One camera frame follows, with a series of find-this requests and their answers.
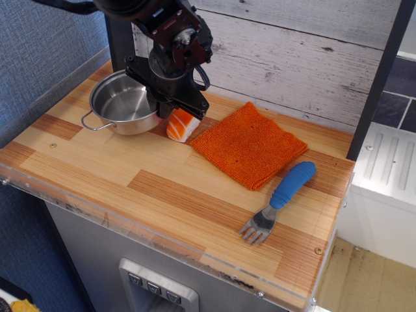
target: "blue handle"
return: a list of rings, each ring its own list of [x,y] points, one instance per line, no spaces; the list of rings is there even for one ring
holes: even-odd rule
[[[315,165],[310,161],[301,162],[293,167],[273,192],[270,206],[277,210],[281,209],[313,177],[316,171]]]

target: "white wood panel wall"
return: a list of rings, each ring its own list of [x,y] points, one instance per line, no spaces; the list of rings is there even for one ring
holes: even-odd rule
[[[195,0],[209,92],[353,133],[400,0]],[[152,47],[134,30],[136,54]]]

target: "black robotic arm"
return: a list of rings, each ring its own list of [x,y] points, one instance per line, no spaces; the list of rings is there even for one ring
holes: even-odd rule
[[[149,58],[126,56],[126,74],[146,86],[148,101],[156,102],[161,118],[178,107],[198,119],[205,116],[209,104],[200,91],[209,87],[209,79],[201,64],[211,61],[213,37],[187,0],[33,1],[76,14],[100,10],[135,24],[153,40],[153,49]],[[194,82],[194,69],[203,85]]]

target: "orange towel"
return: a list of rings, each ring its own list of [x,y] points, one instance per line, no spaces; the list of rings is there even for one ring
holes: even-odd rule
[[[250,190],[258,190],[307,150],[306,143],[245,106],[212,126],[190,145]]]

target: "silver button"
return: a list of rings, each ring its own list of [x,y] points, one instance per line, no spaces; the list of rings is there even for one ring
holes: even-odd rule
[[[129,280],[131,283],[138,285],[138,286],[142,286],[142,279],[138,276],[132,275],[132,273],[129,273]]]
[[[148,289],[149,291],[151,291],[153,294],[161,294],[161,288],[155,284],[152,284],[150,282],[148,282]]]
[[[166,291],[166,297],[169,301],[172,301],[175,304],[181,304],[181,297],[179,297],[177,294]]]

